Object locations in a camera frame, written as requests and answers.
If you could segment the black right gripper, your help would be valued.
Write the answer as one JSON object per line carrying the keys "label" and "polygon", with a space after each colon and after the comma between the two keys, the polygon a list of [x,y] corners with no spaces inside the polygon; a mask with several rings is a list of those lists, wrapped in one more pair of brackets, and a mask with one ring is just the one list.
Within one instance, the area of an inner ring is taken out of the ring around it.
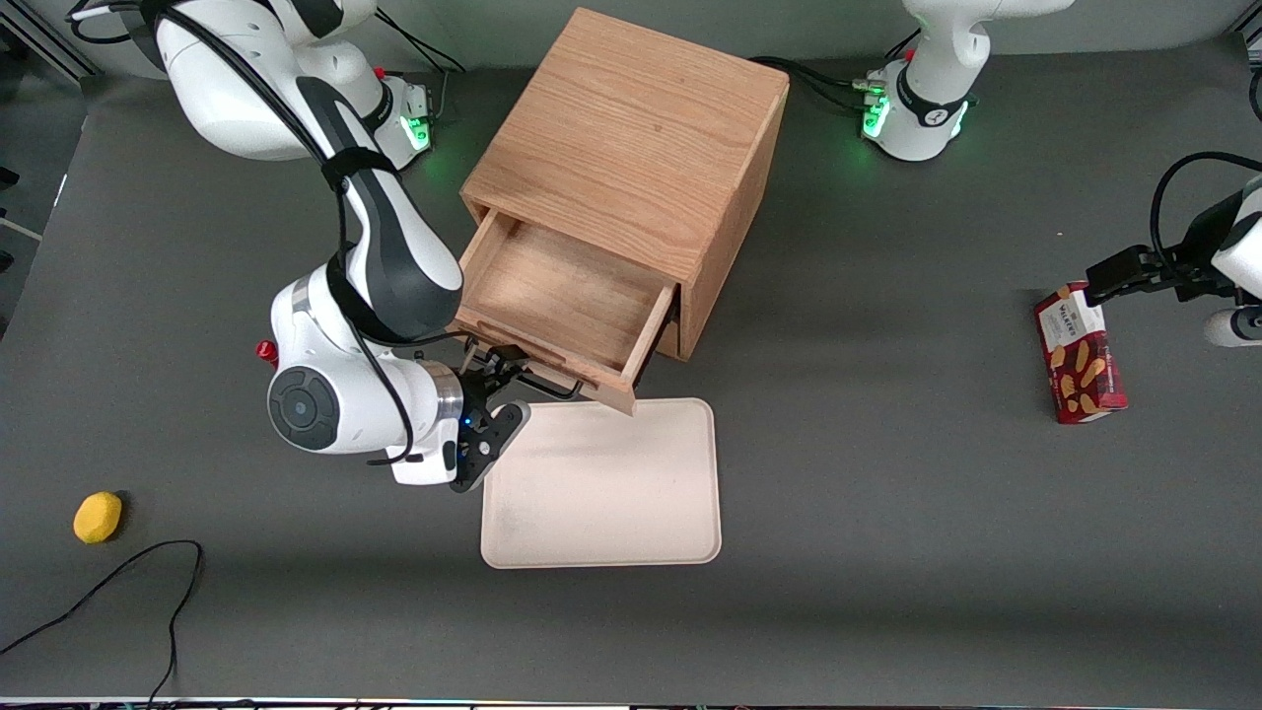
{"label": "black right gripper", "polygon": [[[487,354],[478,343],[464,343],[461,391],[464,396],[495,396],[526,373],[528,363],[530,356],[522,349],[490,349]],[[512,441],[517,440],[530,416],[530,405],[522,400],[509,401],[493,410],[486,400],[466,404],[456,430],[456,477],[448,484],[451,491],[476,491]]]}

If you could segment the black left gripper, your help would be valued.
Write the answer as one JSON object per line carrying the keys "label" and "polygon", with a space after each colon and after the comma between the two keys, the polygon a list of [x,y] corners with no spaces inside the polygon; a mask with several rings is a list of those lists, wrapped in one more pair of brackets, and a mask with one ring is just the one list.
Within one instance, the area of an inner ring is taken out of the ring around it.
{"label": "black left gripper", "polygon": [[[1235,192],[1201,211],[1188,224],[1184,240],[1176,246],[1164,243],[1159,222],[1153,227],[1153,248],[1129,247],[1087,269],[1087,298],[1107,303],[1131,295],[1148,295],[1172,289],[1177,301],[1214,296],[1234,300],[1235,286],[1212,259],[1225,243],[1242,206],[1242,193]],[[1161,275],[1157,275],[1157,256]]]}

